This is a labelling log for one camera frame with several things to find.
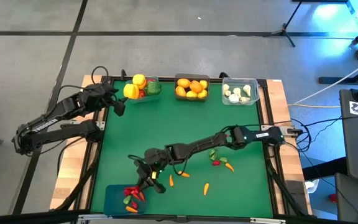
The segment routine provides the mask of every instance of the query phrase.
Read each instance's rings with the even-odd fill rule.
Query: tripod stand
[[[296,9],[293,11],[293,13],[292,13],[290,19],[288,20],[288,22],[286,22],[286,23],[283,24],[283,28],[282,28],[282,29],[280,29],[280,30],[278,30],[278,31],[274,31],[274,32],[272,32],[272,33],[270,33],[269,35],[266,35],[266,36],[264,36],[264,37],[273,37],[273,36],[279,36],[279,35],[280,35],[280,36],[285,36],[285,37],[287,37],[287,39],[291,42],[292,47],[295,47],[295,44],[293,43],[293,41],[292,41],[290,35],[289,35],[288,32],[287,32],[287,27],[288,27],[288,25],[290,24],[290,22],[291,22],[293,16],[295,15],[295,13],[297,12],[297,10],[299,9],[299,7],[301,6],[301,4],[302,4],[302,2],[300,1],[299,4],[297,5]]]

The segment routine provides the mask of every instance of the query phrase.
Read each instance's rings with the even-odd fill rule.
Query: concrete floor
[[[345,4],[304,3],[288,30],[358,33],[358,0],[351,2],[355,15]],[[80,0],[0,0],[0,30],[72,30],[80,5]],[[295,7],[289,0],[94,0],[87,5],[80,30],[267,32],[279,29]],[[9,212],[27,161],[14,152],[10,140],[19,124],[45,111],[68,39],[0,36],[0,138],[5,139],[0,146],[0,215]],[[282,79],[287,101],[293,103],[324,87],[317,83],[318,77],[343,77],[358,67],[354,58],[358,46],[350,39],[293,40],[296,48],[280,37],[77,37],[63,84],[80,85],[83,75],[97,65],[106,66],[111,75],[122,68],[130,75],[157,76],[217,77],[225,71],[232,77]],[[338,91],[355,87],[335,86],[305,103],[338,105]],[[61,96],[76,91],[65,89]],[[304,123],[340,115],[338,109],[290,108],[290,113]],[[324,126],[313,126],[311,132]],[[24,212],[48,210],[58,153],[56,149],[41,156]],[[307,155],[320,161],[343,156],[341,123],[319,135]]]

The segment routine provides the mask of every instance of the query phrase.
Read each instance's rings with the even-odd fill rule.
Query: baby carrot
[[[128,212],[133,212],[133,213],[137,213],[137,210],[130,207],[130,206],[126,206],[125,209],[128,211]]]
[[[169,186],[173,187],[173,178],[172,178],[172,174],[169,175]]]
[[[139,192],[139,197],[140,197],[140,199],[142,199],[142,201],[146,201],[146,198],[144,197],[144,194],[143,194],[143,192]]]
[[[204,195],[206,195],[206,193],[208,192],[208,188],[209,188],[209,183],[206,183],[204,185]]]
[[[224,164],[227,168],[234,172],[233,166],[231,166],[228,162]]]
[[[189,174],[183,172],[183,171],[179,171],[178,174],[180,174],[182,177],[190,177]]]

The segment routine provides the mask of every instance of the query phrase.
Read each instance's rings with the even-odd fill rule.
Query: green mat
[[[125,82],[116,81],[122,97]],[[122,117],[108,115],[98,174],[91,204],[92,212],[103,212],[106,187],[111,184],[136,184],[137,173],[128,154],[144,157],[146,149],[173,143],[189,143],[211,136],[227,125],[259,123],[256,105],[228,106],[221,101],[221,85],[211,84],[204,103],[178,101],[173,83],[162,83],[160,100],[126,103]],[[234,151],[220,147],[219,156],[228,158],[235,173],[224,165],[212,166],[209,151],[195,154],[186,173],[179,177],[168,166],[158,181],[167,191],[145,191],[146,214],[202,215],[224,217],[272,217],[272,205],[265,170],[262,144],[253,142]],[[169,186],[173,174],[174,188]],[[207,196],[204,184],[209,183]]]

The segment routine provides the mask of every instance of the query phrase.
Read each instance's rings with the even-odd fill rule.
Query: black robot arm
[[[226,146],[233,150],[243,149],[251,142],[263,141],[271,145],[285,144],[283,134],[279,127],[271,127],[266,131],[251,131],[246,126],[227,126],[213,136],[189,144],[171,144],[165,150],[151,148],[145,151],[144,158],[129,155],[135,160],[139,175],[137,185],[141,189],[154,187],[158,193],[164,193],[165,187],[157,179],[159,173],[167,165],[186,163],[198,152],[218,146]]]
[[[62,99],[46,114],[18,127],[12,139],[16,152],[28,154],[43,144],[75,136],[84,137],[88,141],[100,141],[100,129],[92,120],[83,121],[80,124],[62,125],[57,131],[45,133],[42,130],[61,120],[85,116],[108,106],[114,107],[114,112],[122,116],[126,98],[117,99],[115,96],[117,92],[117,89],[105,82],[88,85],[83,91]]]

